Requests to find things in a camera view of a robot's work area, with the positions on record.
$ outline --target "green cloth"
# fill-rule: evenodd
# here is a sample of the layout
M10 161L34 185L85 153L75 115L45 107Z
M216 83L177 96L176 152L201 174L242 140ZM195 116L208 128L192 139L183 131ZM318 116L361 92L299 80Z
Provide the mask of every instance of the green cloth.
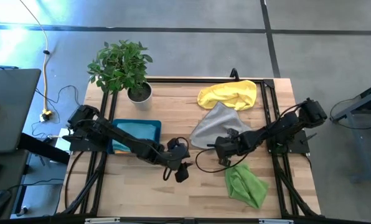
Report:
M266 198L268 184L250 172L247 164L239 164L225 170L228 196L260 208Z

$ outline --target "yellow cable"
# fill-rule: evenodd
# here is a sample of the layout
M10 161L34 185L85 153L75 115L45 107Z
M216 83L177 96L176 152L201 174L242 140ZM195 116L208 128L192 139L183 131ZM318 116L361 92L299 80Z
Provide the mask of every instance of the yellow cable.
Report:
M44 38L46 39L46 49L45 50L49 50L49 40L47 38L46 32L43 29L42 24L40 24L39 20L37 20L37 18L35 17L35 15L31 12L31 10L29 10L29 8L25 5L25 3L22 0L19 0L19 1L24 5L24 7L28 10L28 12L33 16L33 18L35 18L36 22L39 24L40 28L43 31ZM43 81L44 81L44 96L45 97L43 97L43 102L44 102L43 103L43 113L48 112L47 111L47 75L46 75L46 63L47 63L47 54L44 54L44 61L43 61Z

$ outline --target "laptop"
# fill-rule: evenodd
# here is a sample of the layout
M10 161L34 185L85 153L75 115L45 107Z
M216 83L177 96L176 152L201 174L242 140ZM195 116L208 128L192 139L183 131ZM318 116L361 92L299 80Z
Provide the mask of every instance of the laptop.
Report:
M39 77L39 69L0 70L0 153L17 149Z

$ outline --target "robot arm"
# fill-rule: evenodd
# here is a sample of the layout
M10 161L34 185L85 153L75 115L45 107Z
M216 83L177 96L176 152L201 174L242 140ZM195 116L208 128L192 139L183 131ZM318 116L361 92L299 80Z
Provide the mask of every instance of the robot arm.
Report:
M294 111L285 113L282 118L259 130L245 131L239 134L238 131L230 129L229 137L218 137L215 144L208 146L213 146L216 149L219 164L228 167L231 163L229 157L253 152L268 138L274 138L275 143L283 145L292 141L294 135L303 128L314 128L322 125L327 119L320 104L309 98L291 108L295 108ZM297 109L299 109L299 116L295 113Z
M129 147L138 159L169 170L178 170L178 182L188 178L187 167L190 164L182 163L182 160L190 157L190 154L188 146L179 142L180 138L171 139L165 151L162 144L150 139L138 139L113 126L107 119L99 117L99 114L96 108L88 105L79 106L73 113L68 120L73 134L63 137L71 142L71 151L106 151L108 143L113 139Z

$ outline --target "yellow cloth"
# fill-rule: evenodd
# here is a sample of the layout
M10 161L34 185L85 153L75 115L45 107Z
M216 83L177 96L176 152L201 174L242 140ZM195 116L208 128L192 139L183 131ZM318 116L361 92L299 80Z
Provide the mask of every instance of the yellow cloth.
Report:
M213 85L199 92L198 104L212 109L218 101L235 110L246 110L255 104L256 84L249 80Z

